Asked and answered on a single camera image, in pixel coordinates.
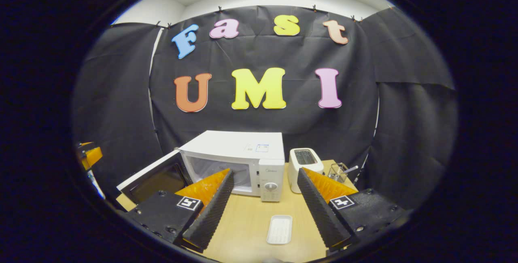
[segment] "white microwave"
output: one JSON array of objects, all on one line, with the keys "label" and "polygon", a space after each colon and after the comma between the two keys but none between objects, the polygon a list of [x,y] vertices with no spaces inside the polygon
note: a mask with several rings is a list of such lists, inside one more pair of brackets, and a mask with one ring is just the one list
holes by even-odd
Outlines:
[{"label": "white microwave", "polygon": [[142,193],[175,191],[221,170],[234,173],[232,193],[280,201],[284,146],[280,132],[208,130],[137,172],[117,189],[136,204]]}]

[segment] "microwave control panel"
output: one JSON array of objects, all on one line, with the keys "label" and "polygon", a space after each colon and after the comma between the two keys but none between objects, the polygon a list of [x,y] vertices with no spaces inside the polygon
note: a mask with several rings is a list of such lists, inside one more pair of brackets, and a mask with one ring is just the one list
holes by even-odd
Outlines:
[{"label": "microwave control panel", "polygon": [[261,201],[280,201],[284,178],[284,160],[261,159],[259,161],[259,188]]}]

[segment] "white tray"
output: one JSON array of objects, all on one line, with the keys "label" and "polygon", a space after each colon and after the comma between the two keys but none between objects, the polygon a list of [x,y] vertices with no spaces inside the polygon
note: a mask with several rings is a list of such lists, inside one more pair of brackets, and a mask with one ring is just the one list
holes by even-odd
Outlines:
[{"label": "white tray", "polygon": [[266,242],[273,245],[289,243],[291,241],[292,222],[293,218],[289,215],[272,216]]}]

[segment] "white toaster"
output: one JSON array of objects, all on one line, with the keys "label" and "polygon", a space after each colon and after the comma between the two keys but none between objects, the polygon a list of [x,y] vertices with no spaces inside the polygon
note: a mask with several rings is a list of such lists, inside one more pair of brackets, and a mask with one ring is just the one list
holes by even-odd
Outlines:
[{"label": "white toaster", "polygon": [[324,173],[324,164],[315,151],[310,148],[294,148],[290,150],[290,164],[288,165],[288,182],[295,193],[300,193],[297,178],[301,167],[308,168],[319,174]]}]

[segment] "wooden table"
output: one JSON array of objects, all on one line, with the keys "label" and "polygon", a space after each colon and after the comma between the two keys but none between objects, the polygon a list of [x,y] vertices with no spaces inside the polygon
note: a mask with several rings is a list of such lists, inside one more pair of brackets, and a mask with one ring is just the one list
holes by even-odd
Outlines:
[{"label": "wooden table", "polygon": [[[323,161],[329,172],[333,160]],[[301,263],[325,257],[327,248],[318,233],[302,194],[293,193],[284,166],[280,202],[261,202],[260,197],[230,195],[209,247],[202,256],[224,263],[261,263],[267,258]],[[345,185],[357,190],[349,179]],[[292,237],[285,245],[266,242],[270,219],[276,214],[291,215]]]}]

